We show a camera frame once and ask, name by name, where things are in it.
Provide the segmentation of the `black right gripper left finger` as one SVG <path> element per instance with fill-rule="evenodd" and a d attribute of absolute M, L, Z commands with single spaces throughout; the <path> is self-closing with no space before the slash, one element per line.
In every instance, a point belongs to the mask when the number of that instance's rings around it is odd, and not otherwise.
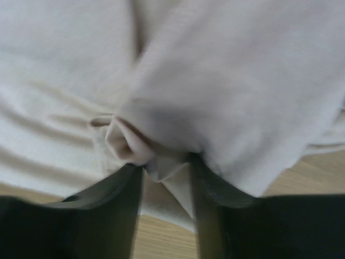
<path fill-rule="evenodd" d="M 127 164 L 60 201 L 1 197 L 1 258 L 130 258 L 143 171 Z"/>

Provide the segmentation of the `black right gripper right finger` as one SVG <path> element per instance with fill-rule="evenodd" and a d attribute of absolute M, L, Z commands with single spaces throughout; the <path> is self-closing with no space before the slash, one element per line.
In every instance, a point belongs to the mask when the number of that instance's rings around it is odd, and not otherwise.
<path fill-rule="evenodd" d="M 344 195 L 253 197 L 188 162 L 199 258 L 344 258 Z"/>

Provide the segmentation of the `beige t shirt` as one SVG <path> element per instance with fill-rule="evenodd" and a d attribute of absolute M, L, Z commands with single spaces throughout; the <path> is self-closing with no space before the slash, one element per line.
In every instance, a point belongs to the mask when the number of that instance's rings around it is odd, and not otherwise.
<path fill-rule="evenodd" d="M 1 1 L 1 182 L 68 195 L 148 165 L 192 229 L 188 153 L 260 196 L 344 149 L 344 1 Z"/>

